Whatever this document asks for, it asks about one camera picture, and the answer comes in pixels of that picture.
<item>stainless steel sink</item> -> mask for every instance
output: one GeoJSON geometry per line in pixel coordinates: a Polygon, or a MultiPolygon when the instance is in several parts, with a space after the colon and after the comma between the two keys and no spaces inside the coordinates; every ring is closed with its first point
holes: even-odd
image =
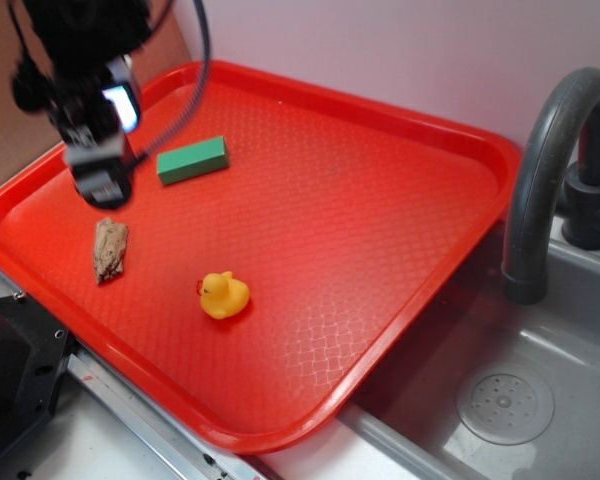
{"type": "Polygon", "coordinates": [[[552,241],[549,295],[521,307],[502,294],[502,234],[481,242],[351,404],[380,420],[394,454],[421,452],[426,478],[600,479],[600,257],[552,241]]]}

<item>driftwood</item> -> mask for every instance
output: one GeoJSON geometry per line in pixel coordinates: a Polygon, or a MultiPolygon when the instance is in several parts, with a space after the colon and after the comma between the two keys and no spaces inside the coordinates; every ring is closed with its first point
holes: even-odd
{"type": "Polygon", "coordinates": [[[128,235],[129,228],[123,223],[115,223],[110,218],[98,222],[93,247],[93,268],[98,285],[122,273],[128,235]]]}

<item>gray faucet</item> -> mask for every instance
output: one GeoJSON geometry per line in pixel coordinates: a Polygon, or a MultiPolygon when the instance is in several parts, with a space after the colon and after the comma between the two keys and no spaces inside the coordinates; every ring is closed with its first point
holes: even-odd
{"type": "Polygon", "coordinates": [[[505,230],[505,295],[532,304],[547,294],[547,250],[554,214],[565,239],[600,249],[600,70],[567,75],[531,132],[505,230]],[[578,143],[578,162],[569,160],[578,143]]]}

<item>drain strainer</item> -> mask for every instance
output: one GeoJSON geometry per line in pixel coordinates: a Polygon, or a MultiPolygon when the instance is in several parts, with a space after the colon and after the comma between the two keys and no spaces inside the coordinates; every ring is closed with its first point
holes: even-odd
{"type": "Polygon", "coordinates": [[[540,377],[514,363],[487,365],[460,384],[456,406],[478,437],[498,445],[533,440],[553,417],[553,395],[540,377]]]}

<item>rubber duck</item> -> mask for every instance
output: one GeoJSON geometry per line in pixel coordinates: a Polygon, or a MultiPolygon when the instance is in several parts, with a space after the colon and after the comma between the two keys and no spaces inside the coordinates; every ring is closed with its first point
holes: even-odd
{"type": "Polygon", "coordinates": [[[232,272],[210,273],[198,282],[202,309],[216,320],[240,313],[249,302],[249,287],[232,272]]]}

